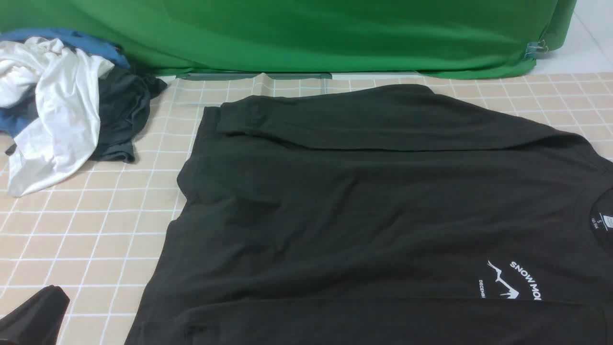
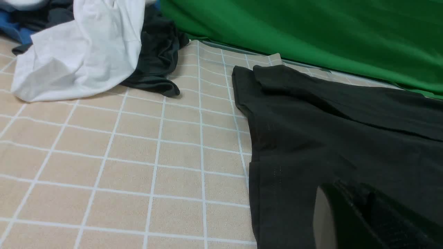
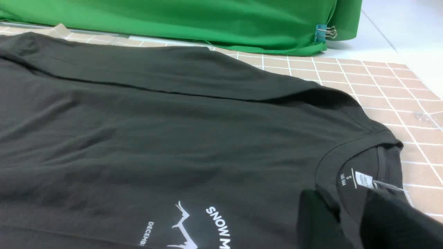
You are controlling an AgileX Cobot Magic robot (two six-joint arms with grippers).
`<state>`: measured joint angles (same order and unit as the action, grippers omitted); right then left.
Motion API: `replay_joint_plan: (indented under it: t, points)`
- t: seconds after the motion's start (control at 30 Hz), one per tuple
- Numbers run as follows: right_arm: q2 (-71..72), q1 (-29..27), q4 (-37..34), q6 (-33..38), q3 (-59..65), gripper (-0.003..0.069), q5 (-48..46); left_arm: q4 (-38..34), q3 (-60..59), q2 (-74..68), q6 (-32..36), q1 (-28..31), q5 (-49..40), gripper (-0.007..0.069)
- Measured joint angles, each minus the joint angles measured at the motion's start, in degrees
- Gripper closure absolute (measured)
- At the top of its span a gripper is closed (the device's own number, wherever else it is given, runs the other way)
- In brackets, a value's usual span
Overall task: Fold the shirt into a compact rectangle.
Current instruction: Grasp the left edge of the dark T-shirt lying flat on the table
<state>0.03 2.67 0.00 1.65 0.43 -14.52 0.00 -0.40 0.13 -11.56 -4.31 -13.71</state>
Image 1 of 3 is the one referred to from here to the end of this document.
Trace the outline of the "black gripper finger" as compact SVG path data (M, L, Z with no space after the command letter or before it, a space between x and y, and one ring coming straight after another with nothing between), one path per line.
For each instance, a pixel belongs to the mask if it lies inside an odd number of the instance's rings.
M46 286L0 320L2 345L55 345L70 298Z

